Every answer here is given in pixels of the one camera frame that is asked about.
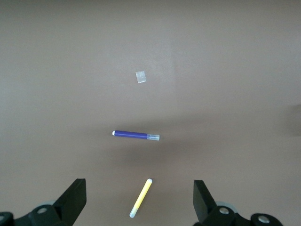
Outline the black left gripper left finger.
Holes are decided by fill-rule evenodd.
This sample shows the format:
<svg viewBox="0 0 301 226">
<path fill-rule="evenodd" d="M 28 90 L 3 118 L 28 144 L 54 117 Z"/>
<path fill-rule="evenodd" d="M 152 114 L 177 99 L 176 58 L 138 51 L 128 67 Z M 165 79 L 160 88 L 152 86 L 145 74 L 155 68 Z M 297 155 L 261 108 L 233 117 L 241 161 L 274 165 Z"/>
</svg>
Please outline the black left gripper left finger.
<svg viewBox="0 0 301 226">
<path fill-rule="evenodd" d="M 87 203 L 85 179 L 76 179 L 52 205 L 36 207 L 15 226 L 72 226 Z"/>
</svg>

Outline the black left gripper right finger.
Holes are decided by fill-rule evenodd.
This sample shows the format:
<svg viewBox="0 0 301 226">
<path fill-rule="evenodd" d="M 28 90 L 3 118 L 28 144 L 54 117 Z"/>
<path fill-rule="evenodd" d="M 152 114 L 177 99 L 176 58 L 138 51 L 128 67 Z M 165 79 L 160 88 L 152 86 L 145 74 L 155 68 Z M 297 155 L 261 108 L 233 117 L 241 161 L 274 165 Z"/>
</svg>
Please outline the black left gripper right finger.
<svg viewBox="0 0 301 226">
<path fill-rule="evenodd" d="M 198 222 L 196 226 L 249 226 L 249 220 L 225 205 L 217 205 L 202 180 L 193 184 L 193 206 Z"/>
</svg>

